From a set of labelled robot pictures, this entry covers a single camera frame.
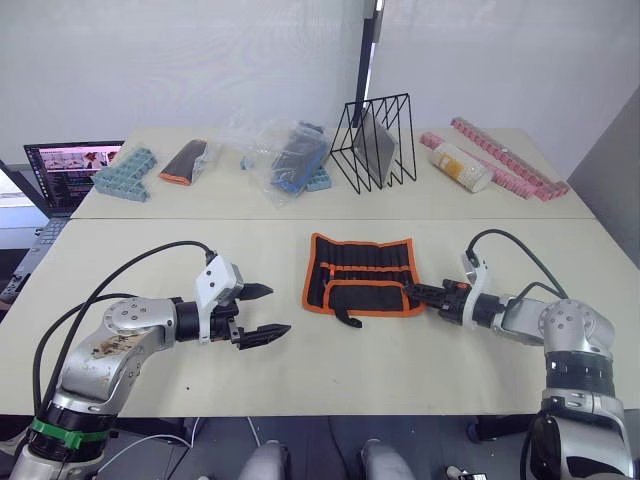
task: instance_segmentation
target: computer monitor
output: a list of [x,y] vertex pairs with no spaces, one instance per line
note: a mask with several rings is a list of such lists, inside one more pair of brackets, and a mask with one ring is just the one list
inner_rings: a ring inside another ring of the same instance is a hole
[[25,145],[49,216],[68,216],[89,193],[91,176],[108,166],[123,141]]

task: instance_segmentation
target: electrical cable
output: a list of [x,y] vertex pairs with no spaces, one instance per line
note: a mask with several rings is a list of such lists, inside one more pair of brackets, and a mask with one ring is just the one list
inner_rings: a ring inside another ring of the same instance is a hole
[[536,255],[529,249],[529,247],[527,247],[522,240],[520,240],[518,237],[516,237],[515,235],[509,233],[509,232],[505,232],[504,230],[500,230],[497,228],[490,228],[488,230],[484,230],[480,233],[478,233],[475,237],[473,237],[471,239],[471,241],[469,242],[469,246],[467,247],[466,250],[466,255],[467,258],[474,264],[474,266],[478,266],[478,258],[476,257],[476,254],[473,252],[473,247],[475,247],[476,243],[478,242],[478,240],[480,240],[482,237],[484,237],[485,235],[489,235],[491,233],[497,234],[497,235],[502,235],[503,237],[507,237],[509,240],[511,240],[512,242],[514,242],[516,245],[518,245],[523,251],[524,253],[527,254],[527,256],[533,260],[533,263],[535,263],[538,268],[540,270],[542,270],[542,272],[547,276],[547,278],[549,279],[549,281],[553,284],[553,286],[556,288],[556,290],[560,293],[561,298],[569,298],[569,296],[567,295],[567,292],[565,292],[564,288],[562,288],[562,285],[560,285],[560,283],[556,280],[556,278],[553,276],[553,274],[549,271],[549,269],[544,265],[544,263],[542,263],[542,261],[536,257]]
[[525,297],[525,295],[527,293],[529,293],[535,287],[543,288],[547,292],[555,295],[556,297],[562,298],[562,295],[560,294],[560,292],[558,292],[557,290],[554,290],[550,286],[545,285],[544,283],[540,283],[540,282],[531,282],[529,285],[524,287],[524,289],[518,294],[518,296],[516,298],[514,298],[512,300],[509,300],[509,304],[507,305],[507,308],[505,309],[505,314],[508,313],[512,308],[514,308],[517,304],[519,304],[522,301],[522,299]]
[[529,454],[529,446],[531,445],[531,431],[533,430],[533,424],[535,421],[543,415],[544,412],[540,410],[533,416],[529,423],[529,428],[527,429],[527,435],[524,437],[522,450],[520,451],[520,480],[527,480],[527,456]]
[[141,444],[142,442],[146,442],[147,440],[151,440],[152,438],[171,438],[173,440],[177,440],[180,443],[186,445],[187,447],[187,452],[192,448],[192,445],[189,444],[189,442],[187,442],[185,439],[180,438],[180,437],[176,437],[175,435],[150,435],[148,437],[144,437],[141,438],[139,440],[136,440],[135,442],[133,442],[130,445],[127,445],[126,447],[124,447],[122,450],[120,450],[118,453],[116,453],[113,457],[111,457],[109,459],[108,462],[106,462],[104,465],[102,465],[99,469],[98,469],[98,474],[100,474],[100,472],[102,472],[105,468],[107,468],[109,465],[111,465],[117,458],[119,458],[122,454],[124,454],[125,452],[127,452],[128,450],[130,450],[131,448],[135,447],[136,445]]
[[[193,431],[191,432],[191,448],[193,448],[193,446],[195,445],[196,427],[198,426],[198,422],[200,422],[200,418],[201,417],[196,418],[196,422],[193,424]],[[178,467],[180,466],[180,464],[184,460],[184,457],[187,456],[187,453],[189,453],[189,450],[191,450],[191,448],[187,448],[187,449],[184,450],[184,452],[182,452],[182,455],[180,455],[180,458],[178,458],[178,461],[176,462],[176,464],[171,469],[171,472],[169,473],[169,475],[165,476],[166,480],[170,480],[171,479],[171,477],[173,476],[175,471],[178,469]]]
[[[109,293],[107,295],[101,295],[96,298],[92,303],[101,302],[103,300],[109,300],[112,298],[132,298],[135,295],[131,295],[128,293]],[[82,308],[83,303],[76,305],[67,313],[62,315],[56,322],[49,327],[49,329],[45,332],[45,334],[40,339],[40,343],[38,343],[38,348],[36,348],[36,353],[33,356],[33,369],[32,369],[32,390],[33,390],[33,408],[34,413],[38,413],[38,409],[40,408],[40,404],[42,403],[41,399],[41,391],[40,391],[40,368],[42,365],[42,354],[47,345],[47,342],[51,338],[51,335],[66,322],[71,315],[76,313],[78,310]]]
[[520,451],[520,480],[527,480],[527,456],[529,454],[529,445],[531,444],[531,428],[527,430],[524,437],[522,450]]
[[342,461],[342,466],[344,468],[344,473],[348,479],[351,478],[351,473],[349,472],[349,466],[347,465],[347,460],[344,458],[342,453],[342,449],[340,445],[338,445],[338,440],[336,439],[336,434],[333,431],[333,422],[331,421],[331,416],[327,416],[327,423],[329,424],[329,433],[331,434],[331,441],[333,442],[333,446],[336,448],[338,455],[340,456],[340,460]]
[[187,456],[187,453],[189,453],[188,448],[185,448],[184,452],[182,452],[182,455],[180,455],[180,458],[178,459],[178,461],[176,462],[176,464],[173,466],[173,468],[171,469],[171,471],[169,472],[169,475],[167,476],[166,480],[171,480],[171,477],[173,477],[173,474],[176,473],[176,470],[178,469],[178,467],[180,466],[180,464],[182,463],[182,460],[184,460],[184,457]]
[[256,447],[260,448],[260,437],[258,437],[258,432],[256,432],[256,428],[253,426],[253,420],[251,417],[247,417],[247,421],[249,422],[249,427],[251,427],[251,433],[253,433],[253,438],[256,441]]
[[44,397],[42,399],[42,402],[40,404],[40,408],[38,409],[37,417],[40,420],[43,420],[43,419],[46,418],[47,408],[49,406],[49,403],[53,399],[53,395],[54,395],[55,390],[56,390],[56,385],[58,383],[58,377],[60,376],[60,372],[62,371],[62,367],[64,366],[64,362],[65,362],[65,359],[67,357],[67,353],[69,352],[69,349],[71,348],[71,342],[73,341],[73,338],[74,338],[76,332],[78,331],[78,328],[80,327],[80,323],[82,322],[84,316],[86,315],[87,310],[89,310],[89,307],[96,300],[96,298],[98,298],[98,296],[100,295],[102,290],[104,290],[122,272],[127,270],[132,265],[135,265],[139,261],[141,261],[141,260],[143,260],[143,259],[145,259],[147,257],[150,257],[151,255],[154,255],[154,254],[156,254],[158,252],[161,252],[163,250],[167,250],[167,249],[173,248],[173,247],[184,246],[184,245],[192,245],[192,246],[196,246],[196,247],[202,248],[205,251],[207,264],[211,260],[213,260],[213,258],[215,258],[215,252],[213,250],[211,250],[209,247],[207,247],[204,243],[196,242],[196,241],[193,241],[193,240],[183,240],[183,241],[179,241],[179,242],[167,243],[165,245],[161,245],[159,247],[156,247],[156,248],[153,248],[151,250],[148,250],[145,253],[142,253],[142,254],[138,255],[137,257],[129,260],[124,265],[122,265],[121,267],[116,269],[111,275],[109,275],[107,278],[105,278],[102,281],[102,283],[100,283],[100,285],[98,285],[98,287],[93,291],[93,293],[91,293],[91,295],[89,295],[89,298],[84,302],[84,304],[82,305],[82,308],[78,312],[78,315],[76,316],[75,320],[73,321],[73,324],[69,328],[69,331],[67,332],[67,336],[66,336],[66,338],[64,340],[64,343],[62,344],[62,348],[60,349],[60,353],[58,355],[58,359],[56,361],[55,367],[54,367],[53,372],[51,374],[51,378],[49,379],[49,385],[47,386],[47,390],[46,390],[45,395],[44,395]]

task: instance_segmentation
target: white wall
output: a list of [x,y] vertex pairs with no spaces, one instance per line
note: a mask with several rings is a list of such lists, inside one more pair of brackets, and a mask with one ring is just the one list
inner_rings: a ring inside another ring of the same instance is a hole
[[0,2],[0,158],[139,125],[337,123],[355,94],[359,0]]
[[387,0],[370,97],[521,127],[568,177],[640,85],[637,0]]

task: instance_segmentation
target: laptop keyboard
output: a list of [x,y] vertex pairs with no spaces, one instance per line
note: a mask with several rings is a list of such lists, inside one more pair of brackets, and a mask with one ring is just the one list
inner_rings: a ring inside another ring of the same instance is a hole
[[55,242],[67,222],[66,218],[52,218],[49,220],[49,223],[40,232],[37,243],[50,245]]

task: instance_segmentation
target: white table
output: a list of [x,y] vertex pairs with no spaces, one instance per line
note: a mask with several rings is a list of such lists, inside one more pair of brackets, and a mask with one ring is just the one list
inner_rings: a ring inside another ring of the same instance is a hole
[[[454,129],[436,129],[472,153],[491,160],[489,155]],[[519,129],[488,130],[535,168],[552,179],[558,174],[546,162],[529,137]],[[431,165],[428,149],[419,143],[422,131],[415,132],[418,180],[389,190],[363,191],[357,195],[332,159],[327,169],[333,182],[328,190],[305,193],[276,208],[240,169],[242,154],[225,147],[218,164],[207,168],[191,186],[170,184],[158,173],[193,138],[211,138],[213,129],[142,128],[127,139],[122,155],[138,145],[148,146],[159,165],[143,179],[151,198],[131,202],[92,191],[73,218],[206,218],[206,219],[448,219],[448,218],[594,218],[573,191],[550,202],[524,200],[490,184],[471,194]]]
[[[541,348],[446,323],[435,312],[405,319],[367,318],[362,330],[307,312],[301,291],[309,237],[390,241],[412,237],[424,283],[463,280],[459,255],[488,227],[520,236],[567,292],[617,329],[616,391],[640,407],[638,270],[595,220],[74,220],[62,232],[0,324],[0,413],[31,412],[31,364],[37,340],[64,311],[83,301],[116,267],[153,246],[182,239],[207,243],[236,263],[246,281],[275,290],[242,302],[238,323],[250,329],[287,323],[291,331],[265,346],[195,342],[152,356],[123,411],[127,416],[469,414],[537,411],[545,383]],[[501,237],[478,247],[493,274],[492,291],[515,293],[543,279]],[[117,279],[109,291],[192,298],[203,266],[194,247],[156,255]],[[93,331],[106,304],[90,310],[77,339]],[[43,378],[62,342],[46,351]]]

